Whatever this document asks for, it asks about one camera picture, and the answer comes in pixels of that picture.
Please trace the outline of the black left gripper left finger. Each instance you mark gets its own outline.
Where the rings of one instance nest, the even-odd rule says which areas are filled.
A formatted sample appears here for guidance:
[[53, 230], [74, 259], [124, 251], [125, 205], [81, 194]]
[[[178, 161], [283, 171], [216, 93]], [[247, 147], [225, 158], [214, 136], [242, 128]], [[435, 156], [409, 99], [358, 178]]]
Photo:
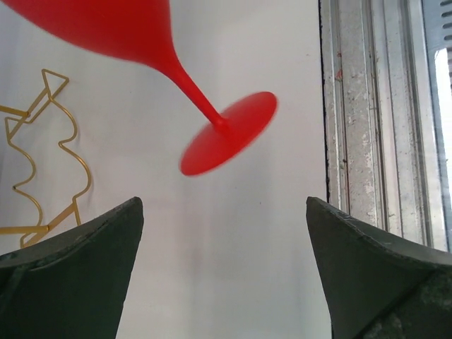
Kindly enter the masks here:
[[115, 338], [144, 225], [133, 197], [1, 256], [2, 338]]

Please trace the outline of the red wine glass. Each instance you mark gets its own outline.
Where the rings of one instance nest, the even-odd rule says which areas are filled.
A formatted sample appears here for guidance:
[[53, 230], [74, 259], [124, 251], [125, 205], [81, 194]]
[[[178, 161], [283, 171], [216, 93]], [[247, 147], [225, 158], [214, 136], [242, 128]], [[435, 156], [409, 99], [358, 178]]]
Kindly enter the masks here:
[[175, 52], [168, 1], [6, 1], [18, 15], [77, 47], [132, 61], [168, 77], [209, 121], [184, 151], [182, 174], [209, 172], [248, 147], [273, 118], [271, 92], [242, 98], [217, 112]]

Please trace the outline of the aluminium frame rail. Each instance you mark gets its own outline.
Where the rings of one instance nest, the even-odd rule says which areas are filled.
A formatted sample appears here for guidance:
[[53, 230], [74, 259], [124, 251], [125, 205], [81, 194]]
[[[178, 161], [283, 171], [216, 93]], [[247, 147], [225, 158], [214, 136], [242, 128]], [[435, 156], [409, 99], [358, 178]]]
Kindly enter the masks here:
[[451, 2], [321, 1], [328, 202], [451, 250]]

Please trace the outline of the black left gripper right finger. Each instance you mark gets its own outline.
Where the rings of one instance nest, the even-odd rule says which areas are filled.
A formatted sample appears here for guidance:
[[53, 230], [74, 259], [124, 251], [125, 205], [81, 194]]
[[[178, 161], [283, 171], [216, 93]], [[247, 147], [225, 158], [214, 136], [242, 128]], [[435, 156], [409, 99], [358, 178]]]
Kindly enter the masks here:
[[307, 199], [333, 338], [450, 338], [451, 254]]

